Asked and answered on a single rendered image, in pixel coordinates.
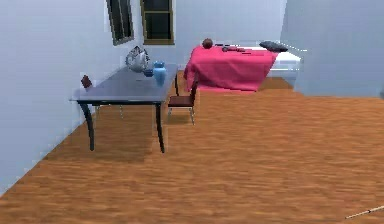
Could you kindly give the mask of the white patterned bag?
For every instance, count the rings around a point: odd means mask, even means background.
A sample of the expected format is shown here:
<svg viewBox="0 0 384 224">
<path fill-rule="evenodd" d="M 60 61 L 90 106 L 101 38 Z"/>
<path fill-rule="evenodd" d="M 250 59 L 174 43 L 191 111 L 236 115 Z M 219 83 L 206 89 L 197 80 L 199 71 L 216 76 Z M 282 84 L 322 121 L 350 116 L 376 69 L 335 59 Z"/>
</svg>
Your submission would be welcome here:
<svg viewBox="0 0 384 224">
<path fill-rule="evenodd" d="M 147 51 L 135 46 L 126 56 L 126 65 L 130 70 L 141 73 L 148 68 L 149 60 Z"/>
</svg>

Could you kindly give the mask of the brown wooden chair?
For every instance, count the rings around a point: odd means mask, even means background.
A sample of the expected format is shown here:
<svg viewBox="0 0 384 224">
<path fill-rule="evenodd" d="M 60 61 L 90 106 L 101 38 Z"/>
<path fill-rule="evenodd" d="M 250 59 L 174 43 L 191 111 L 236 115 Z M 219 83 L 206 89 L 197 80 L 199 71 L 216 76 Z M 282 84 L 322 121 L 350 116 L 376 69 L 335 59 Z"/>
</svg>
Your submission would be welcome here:
<svg viewBox="0 0 384 224">
<path fill-rule="evenodd" d="M 89 77 L 87 75 L 84 75 L 82 77 L 81 84 L 86 90 L 89 90 L 93 86 L 91 80 L 89 79 Z M 120 117 L 123 118 L 123 106 L 120 105 L 119 108 L 120 108 Z M 94 109 L 95 109 L 95 116 L 98 116 L 100 107 L 95 106 Z"/>
<path fill-rule="evenodd" d="M 195 105 L 198 83 L 199 83 L 198 77 L 194 76 L 189 95 L 181 96 L 179 94 L 179 88 L 178 88 L 178 77 L 175 77 L 174 86 L 175 86 L 176 95 L 171 96 L 169 98 L 167 117 L 171 116 L 172 110 L 174 108 L 187 108 L 189 110 L 191 122 L 192 124 L 195 124 L 194 105 Z"/>
</svg>

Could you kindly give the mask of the blue vase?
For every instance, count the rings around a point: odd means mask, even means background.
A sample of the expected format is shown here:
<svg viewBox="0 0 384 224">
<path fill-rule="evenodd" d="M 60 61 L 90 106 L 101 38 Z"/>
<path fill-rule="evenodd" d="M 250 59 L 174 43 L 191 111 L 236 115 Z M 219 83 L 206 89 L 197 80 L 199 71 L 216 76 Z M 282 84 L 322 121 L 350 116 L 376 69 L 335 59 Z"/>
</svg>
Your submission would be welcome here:
<svg viewBox="0 0 384 224">
<path fill-rule="evenodd" d="M 165 68 L 165 63 L 161 61 L 156 61 L 153 64 L 153 76 L 158 85 L 163 85 L 165 82 L 167 70 Z"/>
</svg>

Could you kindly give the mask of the red bedspread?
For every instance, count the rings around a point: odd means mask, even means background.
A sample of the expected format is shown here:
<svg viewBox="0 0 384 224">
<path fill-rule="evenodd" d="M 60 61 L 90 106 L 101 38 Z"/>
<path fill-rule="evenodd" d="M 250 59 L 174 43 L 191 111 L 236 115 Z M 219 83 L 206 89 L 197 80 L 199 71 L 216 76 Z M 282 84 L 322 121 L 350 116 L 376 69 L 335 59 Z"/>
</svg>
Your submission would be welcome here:
<svg viewBox="0 0 384 224">
<path fill-rule="evenodd" d="M 184 69 L 186 89 L 194 76 L 199 86 L 213 89 L 257 91 L 274 65 L 278 53 L 268 50 L 223 52 L 221 47 L 195 47 Z"/>
</svg>

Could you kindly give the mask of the dark grey table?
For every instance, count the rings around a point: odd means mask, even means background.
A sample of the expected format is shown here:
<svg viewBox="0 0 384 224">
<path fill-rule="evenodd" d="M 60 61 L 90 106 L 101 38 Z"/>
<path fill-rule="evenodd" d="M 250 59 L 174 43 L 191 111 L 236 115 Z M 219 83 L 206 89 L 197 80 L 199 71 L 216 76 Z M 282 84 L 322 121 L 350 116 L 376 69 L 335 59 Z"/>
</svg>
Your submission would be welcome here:
<svg viewBox="0 0 384 224">
<path fill-rule="evenodd" d="M 100 105 L 153 105 L 156 109 L 156 125 L 160 150 L 165 152 L 161 121 L 162 104 L 167 100 L 172 84 L 177 82 L 177 64 L 166 64 L 163 84 L 154 77 L 145 77 L 123 67 L 101 81 L 96 86 L 74 91 L 71 101 L 78 103 L 83 111 L 89 136 L 89 149 L 95 149 L 95 136 L 92 114 L 89 106 Z"/>
</svg>

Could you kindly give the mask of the brown framed window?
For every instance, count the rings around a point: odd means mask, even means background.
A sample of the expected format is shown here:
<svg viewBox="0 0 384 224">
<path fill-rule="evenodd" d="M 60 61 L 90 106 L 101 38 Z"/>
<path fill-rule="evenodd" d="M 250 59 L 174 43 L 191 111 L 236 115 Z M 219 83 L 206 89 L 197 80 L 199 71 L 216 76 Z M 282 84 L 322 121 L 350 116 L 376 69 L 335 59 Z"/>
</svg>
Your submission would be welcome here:
<svg viewBox="0 0 384 224">
<path fill-rule="evenodd" d="M 173 45 L 172 0 L 140 0 L 145 45 Z"/>
</svg>

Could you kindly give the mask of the dark grey pillow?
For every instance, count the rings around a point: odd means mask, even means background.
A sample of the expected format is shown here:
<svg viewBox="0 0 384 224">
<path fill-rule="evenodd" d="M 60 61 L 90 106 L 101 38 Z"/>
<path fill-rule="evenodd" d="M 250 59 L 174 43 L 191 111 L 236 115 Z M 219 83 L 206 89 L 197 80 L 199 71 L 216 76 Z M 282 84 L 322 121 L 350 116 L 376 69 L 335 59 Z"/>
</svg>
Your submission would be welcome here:
<svg viewBox="0 0 384 224">
<path fill-rule="evenodd" d="M 275 43 L 272 41 L 263 41 L 259 44 L 260 47 L 263 47 L 271 52 L 287 52 L 288 48 L 283 46 L 282 44 Z"/>
</svg>

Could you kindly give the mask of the white bed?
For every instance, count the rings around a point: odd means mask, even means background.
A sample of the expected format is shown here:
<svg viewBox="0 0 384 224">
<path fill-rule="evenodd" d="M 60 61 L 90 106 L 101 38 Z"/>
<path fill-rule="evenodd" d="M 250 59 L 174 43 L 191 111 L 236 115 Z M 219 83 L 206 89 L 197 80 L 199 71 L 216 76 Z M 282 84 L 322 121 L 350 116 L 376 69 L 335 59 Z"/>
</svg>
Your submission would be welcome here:
<svg viewBox="0 0 384 224">
<path fill-rule="evenodd" d="M 215 44 L 215 46 L 234 46 L 239 48 L 244 48 L 246 51 L 249 50 L 267 50 L 260 46 L 249 47 L 249 46 L 240 46 L 240 45 L 229 45 L 229 44 Z M 296 76 L 301 67 L 301 58 L 290 53 L 290 52 L 281 52 L 276 57 L 274 65 L 270 69 L 267 77 L 270 78 L 282 78 L 286 81 L 291 87 L 294 86 Z"/>
</svg>

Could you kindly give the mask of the grey framed window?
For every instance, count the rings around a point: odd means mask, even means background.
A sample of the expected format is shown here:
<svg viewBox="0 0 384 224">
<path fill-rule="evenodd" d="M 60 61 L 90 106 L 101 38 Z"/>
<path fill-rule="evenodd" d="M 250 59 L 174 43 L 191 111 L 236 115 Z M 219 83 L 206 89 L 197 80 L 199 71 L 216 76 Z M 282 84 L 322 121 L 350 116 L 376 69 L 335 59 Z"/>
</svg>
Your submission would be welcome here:
<svg viewBox="0 0 384 224">
<path fill-rule="evenodd" d="M 113 45 L 134 39 L 130 0 L 106 0 Z"/>
</svg>

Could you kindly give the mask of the pale thin stick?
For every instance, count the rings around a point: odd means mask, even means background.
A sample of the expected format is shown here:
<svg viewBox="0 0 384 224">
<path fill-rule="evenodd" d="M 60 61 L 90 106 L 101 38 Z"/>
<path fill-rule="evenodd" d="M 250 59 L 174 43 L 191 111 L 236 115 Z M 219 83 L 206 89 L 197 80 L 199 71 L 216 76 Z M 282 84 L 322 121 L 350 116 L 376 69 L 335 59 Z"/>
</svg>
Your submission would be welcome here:
<svg viewBox="0 0 384 224">
<path fill-rule="evenodd" d="M 355 217 L 358 217 L 358 216 L 361 216 L 361 215 L 369 214 L 369 213 L 376 212 L 376 211 L 383 210 L 383 209 L 384 209 L 384 205 L 383 206 L 379 206 L 379 207 L 375 207 L 375 208 L 371 208 L 371 209 L 368 209 L 368 210 L 360 212 L 360 213 L 356 213 L 356 214 L 353 214 L 353 215 L 346 216 L 345 219 L 355 218 Z"/>
</svg>

